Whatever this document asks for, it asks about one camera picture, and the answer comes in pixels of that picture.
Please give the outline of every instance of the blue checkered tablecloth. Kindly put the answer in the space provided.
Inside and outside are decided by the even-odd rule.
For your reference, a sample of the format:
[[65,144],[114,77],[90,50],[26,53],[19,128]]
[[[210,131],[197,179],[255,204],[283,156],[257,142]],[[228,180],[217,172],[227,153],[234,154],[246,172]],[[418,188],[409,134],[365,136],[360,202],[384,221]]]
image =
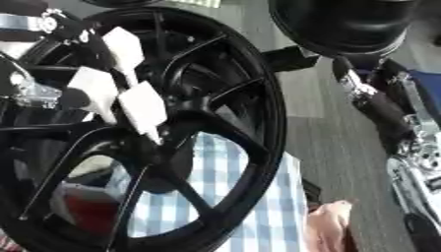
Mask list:
[[[215,135],[200,134],[189,182],[215,206],[235,185],[247,162],[247,154],[234,143]],[[117,167],[107,185],[108,192],[121,198],[129,180],[124,168]],[[285,154],[265,196],[218,251],[306,252],[303,239],[306,206],[299,161]],[[165,195],[144,193],[129,222],[128,234],[131,237],[160,234],[197,217],[192,205],[176,191]]]

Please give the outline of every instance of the metal bracket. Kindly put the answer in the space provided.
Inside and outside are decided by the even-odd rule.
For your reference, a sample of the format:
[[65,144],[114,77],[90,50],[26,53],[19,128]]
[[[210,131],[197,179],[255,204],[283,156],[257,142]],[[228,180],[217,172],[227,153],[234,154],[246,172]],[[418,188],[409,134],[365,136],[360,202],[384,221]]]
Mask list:
[[297,45],[266,51],[263,55],[275,73],[311,68],[320,58],[319,55],[306,53]]

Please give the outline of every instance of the white block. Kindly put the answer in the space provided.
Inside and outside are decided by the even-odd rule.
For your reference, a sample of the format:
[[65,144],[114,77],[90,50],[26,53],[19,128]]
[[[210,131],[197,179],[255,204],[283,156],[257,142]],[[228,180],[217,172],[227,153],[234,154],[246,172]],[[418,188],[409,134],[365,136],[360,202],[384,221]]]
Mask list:
[[131,73],[144,61],[141,41],[134,34],[122,28],[115,28],[103,37],[104,42],[112,52],[115,69],[123,74]]
[[140,135],[148,134],[159,144],[157,126],[167,119],[160,95],[148,83],[132,87],[118,97],[121,107]]
[[116,123],[111,106],[118,96],[118,89],[109,73],[80,67],[69,83],[69,88],[81,90],[88,96],[91,103],[82,107],[83,110],[99,114],[107,123]]

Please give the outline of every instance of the gray floor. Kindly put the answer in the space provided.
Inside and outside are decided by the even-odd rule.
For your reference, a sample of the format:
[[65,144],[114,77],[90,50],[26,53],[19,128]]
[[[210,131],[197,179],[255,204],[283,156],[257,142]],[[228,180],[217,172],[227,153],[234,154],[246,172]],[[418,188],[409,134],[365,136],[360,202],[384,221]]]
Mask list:
[[[290,45],[271,22],[267,0],[222,0],[220,9],[166,3],[218,19],[244,34],[259,49]],[[86,16],[99,8],[74,0],[51,0],[54,6]],[[424,8],[409,30],[406,43],[394,55],[410,68],[441,72],[441,49],[431,46],[436,23],[433,6]],[[354,202],[351,228],[359,251],[408,252],[412,245],[402,216],[392,202],[385,155],[373,126],[355,111],[336,85],[330,60],[314,69],[280,75],[289,118],[287,151],[302,160],[305,178],[323,188],[323,199]]]

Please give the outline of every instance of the black wheel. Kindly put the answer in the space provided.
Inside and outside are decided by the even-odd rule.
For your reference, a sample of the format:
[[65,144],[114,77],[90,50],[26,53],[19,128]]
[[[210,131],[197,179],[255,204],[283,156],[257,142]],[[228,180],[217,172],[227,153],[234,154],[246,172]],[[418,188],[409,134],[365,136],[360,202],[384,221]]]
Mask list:
[[[117,105],[114,111],[121,123],[109,126],[97,117],[82,122],[83,111],[19,108],[4,101],[0,225],[32,252],[216,249],[263,196],[282,158],[284,101],[274,74],[240,34],[202,16],[146,7],[101,13],[89,21],[100,33],[119,26],[142,40],[147,60],[137,74],[166,100],[168,120],[159,127],[163,143],[156,146],[135,134]],[[45,40],[22,60],[40,81],[62,88],[87,58]],[[234,121],[220,116],[225,108]],[[182,147],[192,146],[188,143],[198,132],[235,142],[249,158],[241,179],[215,207],[170,164]],[[53,191],[74,167],[96,155],[115,158],[132,177],[116,220],[109,220],[113,229],[107,235],[79,229],[49,204]],[[130,238],[127,221],[150,178],[171,185],[199,217],[161,235]]]

